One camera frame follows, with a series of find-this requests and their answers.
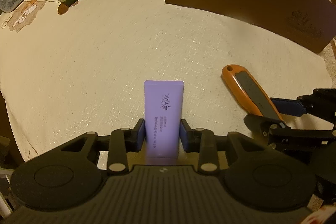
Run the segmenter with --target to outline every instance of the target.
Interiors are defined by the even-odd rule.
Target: lotion tube
[[[144,83],[148,165],[176,164],[183,89],[183,81]]]

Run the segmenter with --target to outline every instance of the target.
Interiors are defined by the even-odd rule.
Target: knife handle
[[[246,68],[227,65],[222,70],[222,79],[248,113],[283,120],[271,99]]]

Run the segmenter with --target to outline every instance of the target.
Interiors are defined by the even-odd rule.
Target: screw head
[[[121,172],[126,169],[126,166],[124,164],[111,164],[109,166],[109,169],[113,172]]]
[[[217,165],[212,163],[202,164],[201,169],[204,172],[213,172],[216,171]]]

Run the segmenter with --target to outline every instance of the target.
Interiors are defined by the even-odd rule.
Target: metal screw
[[[275,143],[271,143],[268,145],[268,147],[272,148],[272,149],[276,149],[277,145]]]
[[[202,164],[201,169],[205,172],[213,172],[217,170],[217,165],[211,163]]]
[[[109,169],[113,172],[121,172],[126,169],[126,166],[124,164],[111,164]]]

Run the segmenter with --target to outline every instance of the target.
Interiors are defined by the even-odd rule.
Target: white tablecloth
[[[184,81],[182,118],[217,135],[250,134],[220,77],[227,64],[245,66],[270,97],[331,86],[321,57],[226,16],[164,0],[80,0],[62,16],[57,7],[47,2],[18,33],[0,29],[0,89],[25,160],[87,131],[134,126],[149,79]],[[330,126],[304,119],[310,128]],[[196,159],[181,152],[179,162]]]

